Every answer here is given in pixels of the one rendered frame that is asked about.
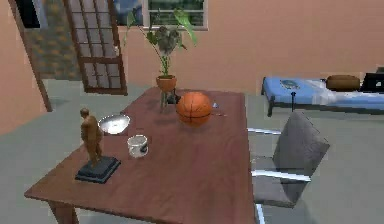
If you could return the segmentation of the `orange basketball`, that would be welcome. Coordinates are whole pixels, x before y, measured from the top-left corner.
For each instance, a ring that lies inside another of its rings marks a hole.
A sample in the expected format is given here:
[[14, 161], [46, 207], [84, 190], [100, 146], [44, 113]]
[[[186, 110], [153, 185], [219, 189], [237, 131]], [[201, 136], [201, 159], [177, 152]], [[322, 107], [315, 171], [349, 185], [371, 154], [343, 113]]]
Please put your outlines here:
[[212, 104], [209, 97], [202, 92], [187, 92], [177, 103], [176, 112], [181, 122], [199, 127], [210, 118]]

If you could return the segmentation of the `grey chair with metal arms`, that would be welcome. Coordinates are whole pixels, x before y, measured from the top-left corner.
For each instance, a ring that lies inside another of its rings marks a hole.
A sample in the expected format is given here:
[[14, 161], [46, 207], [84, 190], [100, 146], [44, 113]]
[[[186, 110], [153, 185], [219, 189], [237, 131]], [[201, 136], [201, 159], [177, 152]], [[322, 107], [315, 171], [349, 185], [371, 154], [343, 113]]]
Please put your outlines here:
[[263, 205], [294, 208], [330, 144], [299, 111], [291, 113], [282, 131], [248, 131], [278, 136], [272, 157], [254, 155], [250, 160], [257, 224], [266, 224]]

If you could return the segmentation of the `reddish brown wooden table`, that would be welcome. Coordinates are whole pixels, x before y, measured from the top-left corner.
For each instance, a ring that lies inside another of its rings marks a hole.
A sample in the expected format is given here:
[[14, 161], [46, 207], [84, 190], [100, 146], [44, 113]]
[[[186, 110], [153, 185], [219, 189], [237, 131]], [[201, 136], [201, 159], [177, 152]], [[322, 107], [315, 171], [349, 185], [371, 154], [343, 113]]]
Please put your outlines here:
[[[126, 109], [122, 136], [106, 136], [103, 152], [121, 164], [105, 184], [78, 181], [84, 148], [35, 183], [26, 197], [49, 203], [59, 224], [78, 224], [76, 209], [157, 224], [255, 224], [245, 98], [212, 91], [219, 107], [202, 126], [181, 123], [174, 107], [160, 110], [150, 88]], [[127, 140], [148, 139], [148, 153], [129, 154]]]

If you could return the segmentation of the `green house plant orange pot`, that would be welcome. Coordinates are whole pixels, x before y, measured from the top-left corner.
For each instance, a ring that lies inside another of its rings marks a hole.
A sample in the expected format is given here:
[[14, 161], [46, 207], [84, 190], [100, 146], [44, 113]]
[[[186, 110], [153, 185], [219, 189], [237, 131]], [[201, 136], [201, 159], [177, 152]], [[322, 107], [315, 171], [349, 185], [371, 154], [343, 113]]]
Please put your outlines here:
[[[157, 29], [148, 27], [148, 30], [145, 31], [140, 25], [136, 24], [133, 13], [129, 12], [127, 16], [126, 32], [123, 37], [123, 45], [126, 45], [128, 31], [131, 27], [137, 27], [139, 29], [141, 34], [154, 49], [160, 61], [160, 75], [156, 77], [156, 84], [160, 89], [160, 110], [163, 110], [168, 105], [167, 97], [169, 95], [176, 95], [177, 78], [175, 75], [170, 74], [171, 54], [176, 47], [184, 50], [187, 49], [186, 45], [183, 43], [182, 34], [178, 27], [168, 26], [160, 26]], [[186, 22], [183, 25], [183, 28], [188, 33], [192, 43], [196, 45], [197, 37], [189, 22]]]

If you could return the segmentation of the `white mug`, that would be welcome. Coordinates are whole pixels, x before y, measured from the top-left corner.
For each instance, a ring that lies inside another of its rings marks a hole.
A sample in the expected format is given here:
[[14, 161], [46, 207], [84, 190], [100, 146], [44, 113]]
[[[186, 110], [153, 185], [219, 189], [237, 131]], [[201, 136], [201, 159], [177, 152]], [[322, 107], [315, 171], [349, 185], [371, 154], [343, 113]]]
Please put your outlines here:
[[144, 135], [134, 135], [127, 140], [129, 154], [134, 158], [143, 157], [148, 153], [148, 139]]

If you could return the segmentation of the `silver metal bowl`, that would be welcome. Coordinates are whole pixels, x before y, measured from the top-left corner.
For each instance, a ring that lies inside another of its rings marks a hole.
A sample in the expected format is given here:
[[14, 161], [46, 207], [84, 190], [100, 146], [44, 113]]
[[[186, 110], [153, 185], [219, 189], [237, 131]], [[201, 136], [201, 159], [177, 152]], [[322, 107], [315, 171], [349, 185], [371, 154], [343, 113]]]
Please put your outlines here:
[[123, 114], [109, 115], [102, 118], [98, 126], [103, 132], [116, 135], [122, 133], [129, 126], [130, 121], [130, 117]]

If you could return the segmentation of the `brown human figure statue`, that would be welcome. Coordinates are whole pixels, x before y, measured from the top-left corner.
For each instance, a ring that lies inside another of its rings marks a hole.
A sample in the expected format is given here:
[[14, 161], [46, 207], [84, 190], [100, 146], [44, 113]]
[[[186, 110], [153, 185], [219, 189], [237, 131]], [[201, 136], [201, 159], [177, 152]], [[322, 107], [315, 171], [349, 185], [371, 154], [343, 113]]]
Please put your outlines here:
[[103, 132], [98, 126], [97, 119], [87, 108], [80, 110], [83, 118], [81, 124], [81, 139], [86, 149], [89, 161], [75, 175], [76, 180], [105, 184], [118, 168], [121, 162], [115, 157], [103, 156], [100, 142]]

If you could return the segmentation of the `brown glass pane door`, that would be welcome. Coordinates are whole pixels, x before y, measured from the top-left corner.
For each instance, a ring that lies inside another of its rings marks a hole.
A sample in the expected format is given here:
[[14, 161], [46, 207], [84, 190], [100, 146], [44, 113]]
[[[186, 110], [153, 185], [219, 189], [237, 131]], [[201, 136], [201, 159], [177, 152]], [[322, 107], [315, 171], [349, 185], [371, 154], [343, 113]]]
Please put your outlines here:
[[86, 93], [127, 95], [113, 0], [62, 0]]

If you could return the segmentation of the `blue framed picture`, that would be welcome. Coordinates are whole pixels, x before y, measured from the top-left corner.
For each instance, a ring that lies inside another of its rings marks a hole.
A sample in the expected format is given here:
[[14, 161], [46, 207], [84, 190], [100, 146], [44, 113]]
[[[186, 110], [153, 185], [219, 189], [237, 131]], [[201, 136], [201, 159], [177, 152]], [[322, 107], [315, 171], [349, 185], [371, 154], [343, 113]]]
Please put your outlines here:
[[113, 3], [118, 26], [127, 25], [129, 12], [133, 13], [137, 25], [143, 25], [142, 0], [113, 0]]

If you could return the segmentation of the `blue bed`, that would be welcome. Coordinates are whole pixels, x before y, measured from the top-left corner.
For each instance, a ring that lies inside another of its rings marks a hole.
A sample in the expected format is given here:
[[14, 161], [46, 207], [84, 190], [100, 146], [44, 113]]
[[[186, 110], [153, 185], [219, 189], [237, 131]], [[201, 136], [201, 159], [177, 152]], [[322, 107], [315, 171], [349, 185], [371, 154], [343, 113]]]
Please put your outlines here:
[[274, 107], [384, 114], [384, 94], [335, 92], [322, 79], [264, 77], [261, 94], [268, 102], [268, 117]]

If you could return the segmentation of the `brown pillow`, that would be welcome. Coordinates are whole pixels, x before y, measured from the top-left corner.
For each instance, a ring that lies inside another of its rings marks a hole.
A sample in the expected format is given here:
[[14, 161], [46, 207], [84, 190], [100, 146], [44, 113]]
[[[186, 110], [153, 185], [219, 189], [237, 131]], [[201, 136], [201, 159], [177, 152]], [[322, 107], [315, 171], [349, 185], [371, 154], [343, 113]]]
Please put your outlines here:
[[360, 79], [351, 75], [331, 75], [326, 80], [326, 88], [338, 92], [356, 91], [360, 88]]

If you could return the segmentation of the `black laptop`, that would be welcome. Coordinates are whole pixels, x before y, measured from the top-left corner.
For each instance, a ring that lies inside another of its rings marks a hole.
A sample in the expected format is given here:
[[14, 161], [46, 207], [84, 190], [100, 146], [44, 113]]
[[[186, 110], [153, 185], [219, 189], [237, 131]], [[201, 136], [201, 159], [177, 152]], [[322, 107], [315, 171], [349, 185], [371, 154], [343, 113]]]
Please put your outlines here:
[[360, 87], [360, 91], [384, 93], [384, 73], [367, 73]]

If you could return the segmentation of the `white frame window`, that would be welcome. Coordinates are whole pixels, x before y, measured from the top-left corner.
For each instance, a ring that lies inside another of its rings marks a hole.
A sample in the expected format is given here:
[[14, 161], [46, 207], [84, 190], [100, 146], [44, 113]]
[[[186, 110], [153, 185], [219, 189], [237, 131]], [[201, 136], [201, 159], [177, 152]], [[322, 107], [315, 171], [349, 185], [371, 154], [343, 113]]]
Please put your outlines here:
[[142, 13], [145, 27], [208, 29], [208, 0], [142, 0]]

